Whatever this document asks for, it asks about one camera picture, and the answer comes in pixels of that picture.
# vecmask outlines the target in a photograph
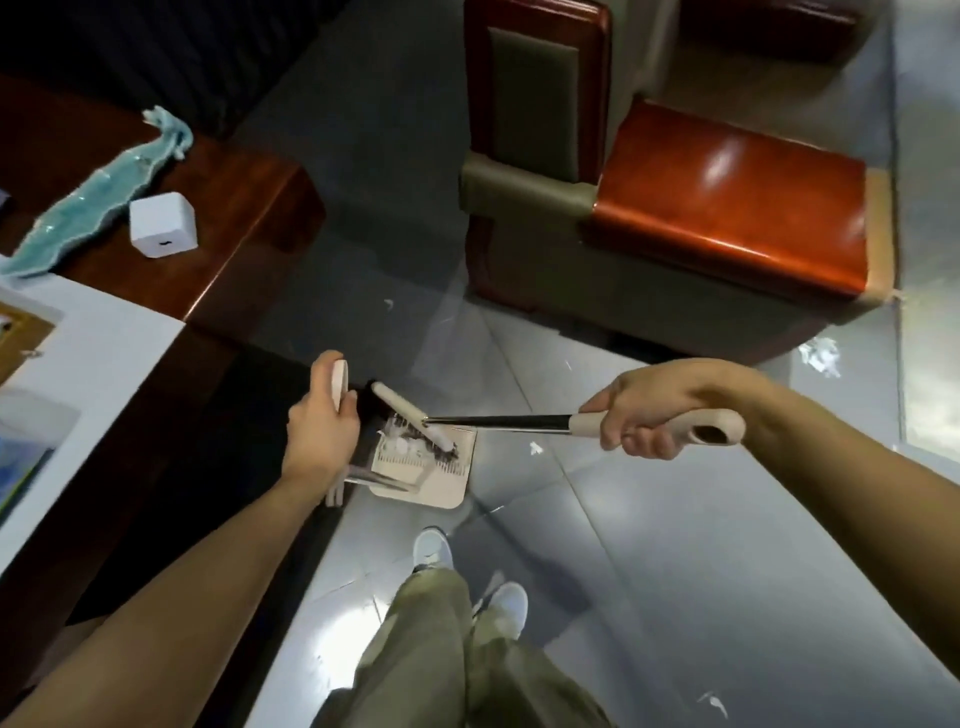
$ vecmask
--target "person's left hand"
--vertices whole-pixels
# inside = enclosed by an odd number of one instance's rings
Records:
[[[314,490],[323,497],[347,466],[360,436],[357,393],[347,392],[340,412],[333,407],[333,363],[344,356],[324,352],[310,368],[310,391],[290,408],[287,450],[281,480]]]

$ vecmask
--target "white box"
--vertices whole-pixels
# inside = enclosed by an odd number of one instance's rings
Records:
[[[146,257],[164,257],[197,247],[193,207],[179,192],[130,203],[130,241]]]

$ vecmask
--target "wooden table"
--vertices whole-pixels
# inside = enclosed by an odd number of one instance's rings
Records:
[[[0,77],[0,189],[12,196],[0,211],[0,253],[9,255],[39,213],[93,169],[156,134],[136,114]],[[324,219],[301,167],[202,136],[150,193],[174,190],[196,210],[199,249],[150,259],[118,222],[57,268],[184,327],[0,577],[0,710],[62,628]]]

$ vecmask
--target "shoe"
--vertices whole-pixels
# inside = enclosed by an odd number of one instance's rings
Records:
[[[439,528],[424,528],[414,541],[414,571],[453,569],[453,551]]]
[[[493,623],[497,631],[508,640],[518,640],[527,623],[529,606],[527,590],[515,581],[508,581],[480,599],[473,608],[473,622],[476,623],[480,615],[493,609]]]

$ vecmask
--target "pants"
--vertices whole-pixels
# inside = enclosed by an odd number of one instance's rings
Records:
[[[540,650],[503,637],[495,607],[472,623],[456,571],[408,578],[357,666],[313,728],[613,726],[584,689]]]

